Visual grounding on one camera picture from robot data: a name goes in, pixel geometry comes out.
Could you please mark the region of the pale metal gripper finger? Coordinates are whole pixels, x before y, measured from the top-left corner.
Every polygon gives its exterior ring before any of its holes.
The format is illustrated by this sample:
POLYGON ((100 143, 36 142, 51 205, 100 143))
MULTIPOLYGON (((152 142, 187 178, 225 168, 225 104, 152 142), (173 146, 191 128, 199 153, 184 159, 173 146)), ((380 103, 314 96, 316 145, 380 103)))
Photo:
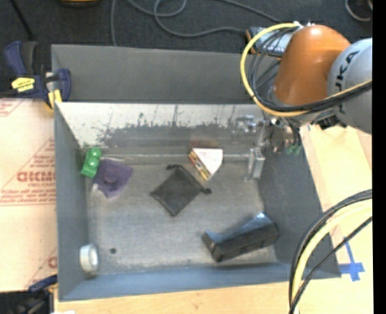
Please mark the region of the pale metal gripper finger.
POLYGON ((255 133, 256 122, 253 115, 245 115, 235 120, 235 133, 255 133))
POLYGON ((244 174, 244 180, 250 181, 261 178, 262 169, 266 158, 259 148, 251 148, 247 161, 247 172, 244 174))

